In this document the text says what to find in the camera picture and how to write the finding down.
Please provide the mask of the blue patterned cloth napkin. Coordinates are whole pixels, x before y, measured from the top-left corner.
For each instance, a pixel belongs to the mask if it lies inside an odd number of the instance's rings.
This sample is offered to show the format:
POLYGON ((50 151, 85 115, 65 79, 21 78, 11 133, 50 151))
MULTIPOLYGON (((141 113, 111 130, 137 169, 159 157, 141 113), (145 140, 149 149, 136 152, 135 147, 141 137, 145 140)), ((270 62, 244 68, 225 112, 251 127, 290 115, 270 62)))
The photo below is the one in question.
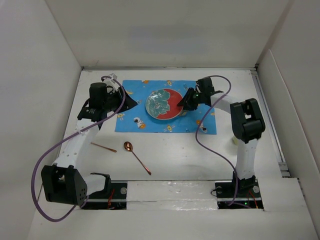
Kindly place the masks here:
POLYGON ((137 106, 117 115, 115 131, 119 133, 200 133, 217 134, 215 110, 209 110, 205 104, 198 105, 196 110, 185 111, 170 120, 157 120, 149 116, 145 108, 147 97, 160 89, 173 89, 182 97, 188 88, 196 86, 190 80, 129 80, 122 83, 128 95, 137 102, 137 106))

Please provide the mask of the red and teal plate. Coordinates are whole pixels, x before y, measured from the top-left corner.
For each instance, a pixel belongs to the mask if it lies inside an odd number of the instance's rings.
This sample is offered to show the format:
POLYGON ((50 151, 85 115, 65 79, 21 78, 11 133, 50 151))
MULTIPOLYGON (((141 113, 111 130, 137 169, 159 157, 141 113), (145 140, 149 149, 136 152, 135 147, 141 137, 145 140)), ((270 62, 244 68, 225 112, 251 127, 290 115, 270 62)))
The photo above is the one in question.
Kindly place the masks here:
POLYGON ((153 91, 146 98, 145 109, 148 115, 156 120, 171 120, 182 113, 183 107, 178 106, 182 99, 178 91, 162 88, 153 91))

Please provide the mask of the copper spoon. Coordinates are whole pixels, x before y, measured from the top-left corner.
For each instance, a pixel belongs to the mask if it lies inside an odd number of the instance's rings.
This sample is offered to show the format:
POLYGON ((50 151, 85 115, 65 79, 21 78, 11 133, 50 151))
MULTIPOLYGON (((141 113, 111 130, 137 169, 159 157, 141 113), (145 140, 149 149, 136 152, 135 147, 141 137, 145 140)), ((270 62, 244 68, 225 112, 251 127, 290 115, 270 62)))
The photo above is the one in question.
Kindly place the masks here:
POLYGON ((134 153, 134 148, 133 148, 133 145, 129 142, 129 141, 126 141, 124 142, 123 144, 123 147, 124 149, 127 151, 127 152, 130 152, 134 155, 134 157, 138 160, 138 162, 142 165, 142 167, 145 169, 145 171, 151 176, 152 175, 152 172, 147 168, 147 166, 139 159, 139 157, 134 153))

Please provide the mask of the pale yellow paper cup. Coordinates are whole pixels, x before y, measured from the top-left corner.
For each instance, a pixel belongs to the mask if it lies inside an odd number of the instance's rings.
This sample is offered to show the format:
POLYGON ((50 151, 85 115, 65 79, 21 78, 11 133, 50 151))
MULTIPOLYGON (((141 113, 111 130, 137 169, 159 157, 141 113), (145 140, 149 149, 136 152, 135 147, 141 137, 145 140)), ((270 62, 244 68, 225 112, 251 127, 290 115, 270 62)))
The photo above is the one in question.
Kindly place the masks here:
POLYGON ((238 143, 239 143, 239 140, 238 140, 235 136, 233 136, 233 137, 232 137, 232 142, 233 142, 234 145, 237 146, 238 143))

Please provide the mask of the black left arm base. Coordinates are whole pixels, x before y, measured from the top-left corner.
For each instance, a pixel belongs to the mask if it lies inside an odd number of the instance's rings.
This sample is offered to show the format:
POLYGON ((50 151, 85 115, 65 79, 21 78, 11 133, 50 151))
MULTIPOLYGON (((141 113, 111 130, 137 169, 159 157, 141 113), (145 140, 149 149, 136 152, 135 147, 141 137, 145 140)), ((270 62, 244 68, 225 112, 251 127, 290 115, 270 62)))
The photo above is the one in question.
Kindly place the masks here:
POLYGON ((94 192, 89 196, 89 199, 83 210, 126 210, 127 209, 127 181, 112 181, 108 192, 94 192))

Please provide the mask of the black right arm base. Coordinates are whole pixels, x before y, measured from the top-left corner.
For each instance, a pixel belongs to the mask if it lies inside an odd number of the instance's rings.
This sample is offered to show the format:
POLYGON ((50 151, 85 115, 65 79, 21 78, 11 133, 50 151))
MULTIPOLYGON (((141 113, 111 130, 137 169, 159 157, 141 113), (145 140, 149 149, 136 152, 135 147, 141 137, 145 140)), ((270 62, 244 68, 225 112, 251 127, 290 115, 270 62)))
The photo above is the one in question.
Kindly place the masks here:
POLYGON ((210 194, 216 197, 219 210, 264 209, 260 186, 255 176, 242 179, 236 188, 236 179, 216 181, 210 194))

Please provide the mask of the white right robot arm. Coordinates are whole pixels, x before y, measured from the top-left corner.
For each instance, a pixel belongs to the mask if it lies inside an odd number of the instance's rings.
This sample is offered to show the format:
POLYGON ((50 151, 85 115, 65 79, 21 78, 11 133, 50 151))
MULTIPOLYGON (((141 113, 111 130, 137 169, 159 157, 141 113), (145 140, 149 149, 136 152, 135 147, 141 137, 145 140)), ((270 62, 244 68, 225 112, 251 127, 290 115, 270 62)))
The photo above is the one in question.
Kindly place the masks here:
POLYGON ((238 140, 237 159, 231 191, 237 197, 249 192, 249 180, 255 176, 254 162, 258 140, 266 129, 266 124, 255 98, 237 100, 229 95, 232 85, 229 79, 221 75, 211 75, 196 81, 195 87, 188 88, 182 100, 177 104, 184 111, 194 111, 198 105, 222 110, 231 117, 233 136, 238 140), (215 90, 212 79, 221 78, 228 83, 226 92, 215 90))

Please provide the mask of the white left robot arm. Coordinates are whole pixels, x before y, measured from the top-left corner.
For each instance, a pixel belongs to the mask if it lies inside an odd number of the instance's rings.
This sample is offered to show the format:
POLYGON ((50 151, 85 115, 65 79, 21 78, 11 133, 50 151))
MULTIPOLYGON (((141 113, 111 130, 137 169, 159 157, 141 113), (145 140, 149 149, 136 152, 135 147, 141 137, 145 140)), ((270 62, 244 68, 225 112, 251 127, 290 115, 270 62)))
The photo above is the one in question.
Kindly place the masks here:
POLYGON ((79 168, 86 159, 91 142, 112 116, 137 106, 112 73, 102 76, 89 87, 89 98, 82 106, 75 125, 75 136, 52 165, 41 170, 45 198, 48 202, 81 206, 91 194, 107 198, 111 194, 111 178, 105 173, 82 176, 79 168))

